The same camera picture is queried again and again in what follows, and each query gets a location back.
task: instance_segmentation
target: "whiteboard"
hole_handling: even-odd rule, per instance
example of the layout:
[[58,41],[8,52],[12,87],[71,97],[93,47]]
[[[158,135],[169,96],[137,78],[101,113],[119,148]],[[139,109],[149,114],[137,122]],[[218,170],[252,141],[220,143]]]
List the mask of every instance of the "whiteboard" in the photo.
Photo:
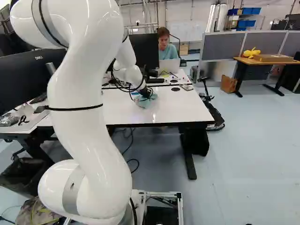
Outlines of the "whiteboard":
[[[207,23],[203,21],[168,22],[170,33],[180,39],[180,42],[202,41],[202,35],[206,30]],[[171,36],[171,42],[178,40]]]

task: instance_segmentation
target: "scooter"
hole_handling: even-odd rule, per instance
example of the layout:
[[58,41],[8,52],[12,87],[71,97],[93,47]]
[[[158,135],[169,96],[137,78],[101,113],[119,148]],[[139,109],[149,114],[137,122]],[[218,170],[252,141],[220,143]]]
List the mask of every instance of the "scooter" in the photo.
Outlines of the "scooter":
[[221,113],[210,103],[211,100],[213,100],[215,97],[212,95],[209,95],[207,86],[206,86],[206,80],[208,77],[201,77],[198,79],[198,82],[203,82],[205,93],[200,93],[199,97],[204,102],[205,106],[211,113],[212,117],[215,120],[215,124],[208,125],[206,128],[206,131],[219,131],[222,130],[225,127],[225,120],[223,119]]

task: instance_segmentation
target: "black circle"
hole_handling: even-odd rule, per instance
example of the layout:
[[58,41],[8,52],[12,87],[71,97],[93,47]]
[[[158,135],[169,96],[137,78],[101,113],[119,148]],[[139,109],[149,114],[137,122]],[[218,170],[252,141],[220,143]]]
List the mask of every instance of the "black circle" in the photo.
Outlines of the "black circle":
[[172,88],[172,91],[180,91],[180,88]]

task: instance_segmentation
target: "dell monitor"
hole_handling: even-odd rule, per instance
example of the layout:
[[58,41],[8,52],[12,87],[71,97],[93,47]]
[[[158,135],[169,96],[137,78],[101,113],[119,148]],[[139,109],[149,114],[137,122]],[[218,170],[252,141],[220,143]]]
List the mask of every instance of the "dell monitor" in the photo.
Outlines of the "dell monitor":
[[65,49],[43,49],[0,57],[0,115],[47,91],[52,76],[46,63],[58,68]]
[[129,39],[136,57],[136,65],[140,68],[159,68],[158,35],[133,34]]

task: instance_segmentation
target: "blue cloth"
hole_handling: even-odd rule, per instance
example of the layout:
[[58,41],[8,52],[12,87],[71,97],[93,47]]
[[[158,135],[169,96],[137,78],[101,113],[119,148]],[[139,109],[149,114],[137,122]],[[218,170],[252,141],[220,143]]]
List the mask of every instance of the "blue cloth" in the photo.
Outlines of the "blue cloth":
[[134,98],[134,101],[139,107],[147,109],[150,106],[151,101],[157,99],[157,97],[158,95],[156,93],[153,93],[149,99],[146,99],[142,95],[139,95]]
[[178,59],[177,49],[174,45],[168,44],[165,50],[159,50],[159,60]]

